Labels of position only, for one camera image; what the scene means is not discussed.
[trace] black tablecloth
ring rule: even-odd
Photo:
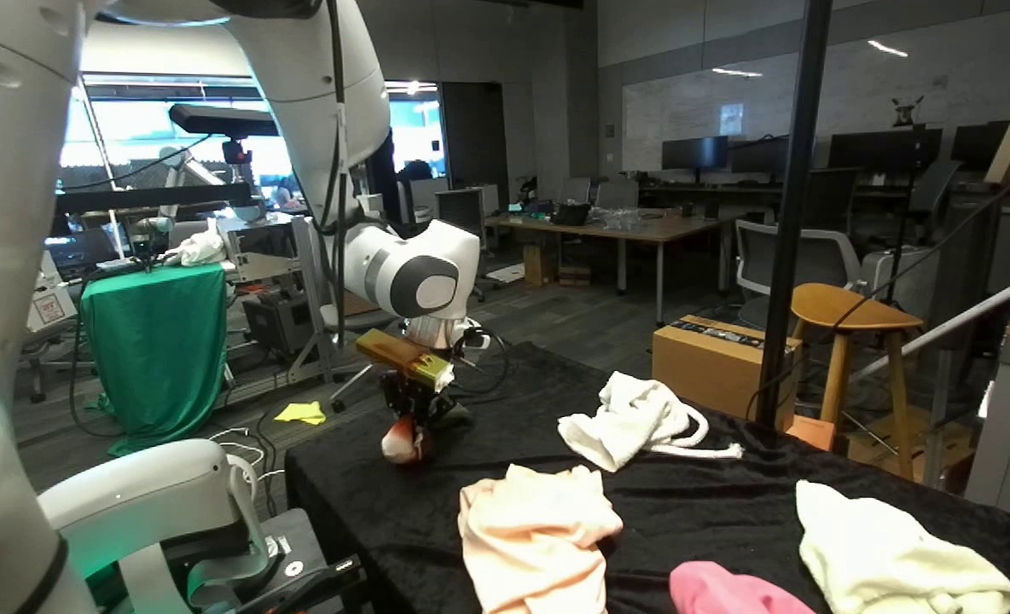
[[[458,537],[458,490],[503,476],[508,463],[564,471],[580,463],[557,435],[564,413],[595,409],[606,372],[531,343],[503,347],[458,388],[475,426],[431,459],[391,467],[379,457],[389,413],[336,426],[287,457],[290,502],[307,509],[331,552],[358,552],[379,609],[479,609]],[[1010,514],[845,463],[795,441],[767,441],[714,417],[714,441],[744,441],[737,463],[639,457],[603,476],[623,531],[603,539],[611,614],[671,609],[668,568],[718,559],[765,577],[808,606],[827,599],[797,559],[795,482],[870,494],[912,510],[928,531],[980,548],[1010,577]]]

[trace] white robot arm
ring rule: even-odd
[[[448,220],[431,220],[412,240],[358,225],[343,240],[343,286],[403,317],[409,340],[450,350],[472,328],[479,248],[479,234]]]
[[[331,199],[341,193],[336,177],[369,156],[389,128],[383,70],[356,0],[0,0],[0,400],[23,340],[30,278],[56,212],[68,89],[96,11],[159,23],[222,21],[247,48],[307,200],[323,209],[323,218],[343,216],[328,209],[341,200]],[[181,459],[181,471],[159,471],[166,457]],[[210,537],[229,529],[229,517],[257,537],[257,517],[237,490],[210,442],[174,442],[35,498],[0,413],[0,609],[92,609],[92,597],[73,577],[85,568],[85,552],[98,564],[144,541]],[[224,556],[205,565],[205,577],[242,580],[252,564],[268,559]]]

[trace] door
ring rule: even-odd
[[[440,83],[448,177],[455,187],[498,183],[508,199],[503,83]]]

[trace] pink cloth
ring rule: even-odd
[[[780,585],[718,564],[682,564],[668,574],[677,614],[812,614]]]

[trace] white cloth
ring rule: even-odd
[[[803,559],[837,614],[1008,614],[1010,580],[909,510],[795,484]]]
[[[222,261],[222,259],[224,259],[224,240],[210,220],[205,231],[196,231],[181,244],[164,252],[164,261],[181,261],[181,267]]]
[[[620,471],[640,446],[671,457],[742,457],[734,442],[726,449],[696,449],[709,432],[698,409],[678,403],[678,397],[656,382],[611,372],[601,388],[601,409],[595,417],[574,413],[560,421],[560,435],[570,449],[596,463],[601,471]]]
[[[606,564],[596,541],[620,531],[620,517],[603,498],[601,471],[537,474],[513,463],[505,482],[475,482],[459,490],[458,529],[483,609],[606,609]]]

